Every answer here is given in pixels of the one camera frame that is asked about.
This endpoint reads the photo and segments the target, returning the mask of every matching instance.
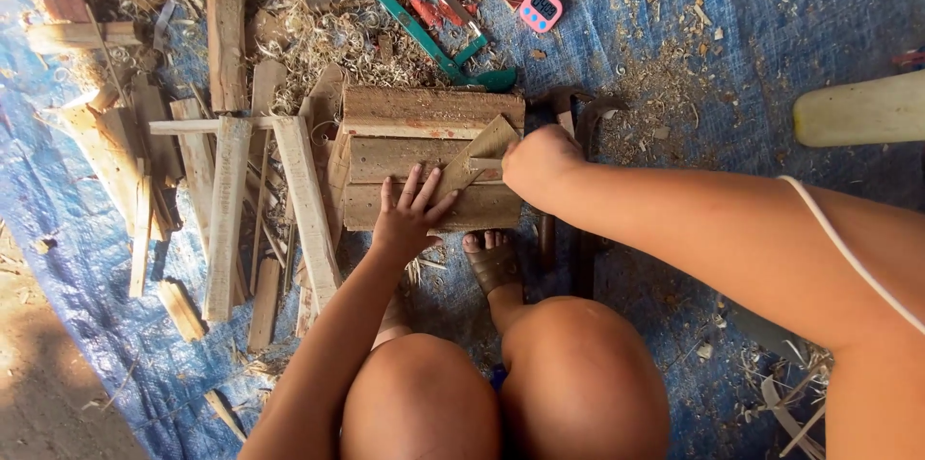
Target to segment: hand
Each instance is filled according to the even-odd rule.
[[[568,131],[550,124],[533,131],[504,154],[504,183],[538,209],[548,210],[549,192],[584,165],[584,155]]]
[[[443,243],[437,236],[427,236],[427,231],[436,225],[459,196],[459,190],[454,190],[430,210],[425,211],[427,201],[434,193],[436,184],[440,182],[440,169],[434,168],[431,171],[427,182],[423,183],[421,192],[415,195],[420,176],[421,165],[415,164],[408,173],[408,182],[405,182],[397,205],[392,200],[391,177],[382,183],[382,210],[373,229],[373,245],[370,252],[376,250],[387,254],[401,265],[410,262],[423,249]]]

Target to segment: thigh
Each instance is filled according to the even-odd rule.
[[[639,334],[599,302],[559,297],[502,342],[505,423],[530,458],[664,458],[668,398]]]
[[[498,458],[498,398],[452,342],[416,333],[377,347],[347,395],[341,458]]]

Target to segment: left hand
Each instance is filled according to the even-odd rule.
[[[370,252],[376,250],[385,253],[404,265],[427,247],[443,243],[437,236],[427,236],[427,231],[453,205],[459,197],[459,190],[447,194],[436,206],[426,210],[427,201],[440,182],[440,173],[440,169],[434,168],[427,182],[423,183],[421,192],[415,195],[417,181],[421,176],[421,165],[415,164],[408,173],[408,181],[405,182],[397,204],[392,199],[391,177],[382,183],[382,210],[373,229]]]

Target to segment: pink timer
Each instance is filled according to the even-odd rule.
[[[562,15],[559,0],[524,0],[520,5],[521,18],[539,33],[548,32]]]

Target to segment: green hacksaw frame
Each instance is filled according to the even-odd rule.
[[[475,77],[469,77],[463,74],[462,65],[469,57],[472,57],[479,48],[485,46],[488,40],[478,29],[478,37],[472,40],[466,48],[459,52],[456,57],[450,59],[436,42],[431,39],[427,31],[413,17],[408,14],[399,2],[395,0],[379,0],[379,3],[386,7],[386,10],[393,17],[398,19],[402,27],[408,30],[410,36],[417,40],[424,52],[433,57],[436,64],[449,75],[449,80],[455,86],[480,85],[485,86],[489,92],[506,92],[515,84],[517,79],[517,70],[515,68],[504,68],[502,70],[493,70],[483,72]]]

